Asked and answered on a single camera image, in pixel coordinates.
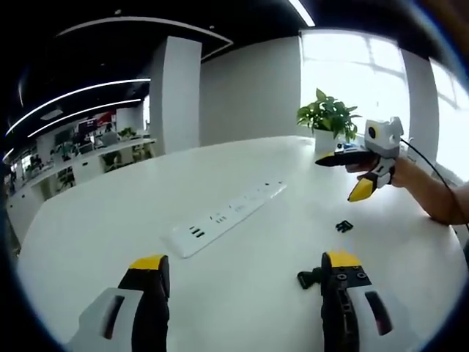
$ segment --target green leaves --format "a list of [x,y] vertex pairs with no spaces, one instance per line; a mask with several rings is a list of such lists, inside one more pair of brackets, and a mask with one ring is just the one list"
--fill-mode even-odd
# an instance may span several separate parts
[[322,90],[316,89],[317,100],[298,109],[297,124],[308,128],[332,131],[334,137],[342,134],[347,141],[354,139],[357,126],[352,118],[360,115],[350,115],[357,106],[347,108],[335,97],[327,96]]

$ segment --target power strip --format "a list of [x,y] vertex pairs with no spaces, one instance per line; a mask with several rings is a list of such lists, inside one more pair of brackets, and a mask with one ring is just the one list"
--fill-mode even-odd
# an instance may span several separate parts
[[188,258],[246,219],[286,187],[283,181],[263,183],[233,199],[225,208],[175,228],[169,241],[178,255]]

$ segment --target black cable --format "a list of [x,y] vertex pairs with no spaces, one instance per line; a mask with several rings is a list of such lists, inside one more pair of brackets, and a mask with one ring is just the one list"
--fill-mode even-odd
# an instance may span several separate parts
[[437,176],[441,179],[441,181],[443,182],[443,185],[445,185],[445,187],[449,190],[449,193],[451,193],[452,197],[453,197],[453,200],[454,200],[454,204],[456,204],[456,207],[458,208],[459,210],[459,213],[460,215],[462,216],[462,220],[464,221],[464,225],[466,226],[466,229],[468,229],[468,234],[469,234],[469,226],[468,226],[468,223],[466,222],[466,216],[464,214],[464,211],[462,210],[462,207],[461,207],[461,204],[459,203],[459,200],[457,199],[456,197],[456,194],[454,194],[453,190],[451,189],[450,186],[448,186],[448,183],[445,181],[445,179],[443,178],[443,176],[441,176],[441,174],[438,172],[438,170],[436,169],[436,167],[433,166],[432,163],[430,163],[430,161],[425,158],[425,155],[423,155],[422,153],[420,153],[417,148],[415,148],[413,145],[411,145],[409,142],[405,141],[404,139],[401,138],[401,142],[403,142],[404,144],[406,144],[410,149],[412,149],[414,152],[416,152],[422,159],[424,159],[426,161],[427,164],[429,164],[433,171],[435,172],[435,174],[437,174]]

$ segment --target white table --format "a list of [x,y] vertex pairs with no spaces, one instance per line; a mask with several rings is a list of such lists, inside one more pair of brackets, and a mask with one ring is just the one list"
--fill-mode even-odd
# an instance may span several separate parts
[[50,169],[45,170],[34,179],[22,185],[17,192],[7,200],[7,211],[15,234],[23,243],[29,225],[36,216],[40,206],[55,194],[51,192],[50,179],[62,170],[72,167],[75,183],[85,183],[104,174],[105,168],[101,156],[118,150],[126,150],[140,144],[152,144],[154,139],[131,139],[113,144],[109,147],[93,150],[92,152],[78,155],[69,161],[61,162]]
[[[454,233],[404,190],[386,186],[348,203],[356,183],[343,168],[314,165],[311,140],[277,137],[203,147],[135,164],[46,202],[23,243],[18,273],[60,342],[135,259],[167,253],[171,266],[169,351],[321,351],[319,287],[299,271],[328,250],[352,249],[379,289],[408,308],[425,341],[467,279]],[[224,206],[259,181],[287,188],[188,259],[162,240],[178,224]],[[345,234],[342,220],[354,224]]]

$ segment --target power outlet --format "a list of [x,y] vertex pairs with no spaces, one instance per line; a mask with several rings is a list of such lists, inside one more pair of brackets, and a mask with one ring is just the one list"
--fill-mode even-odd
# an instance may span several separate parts
[[169,242],[178,255],[188,258],[246,219],[286,187],[283,181],[263,183],[233,199],[219,211],[175,228]]

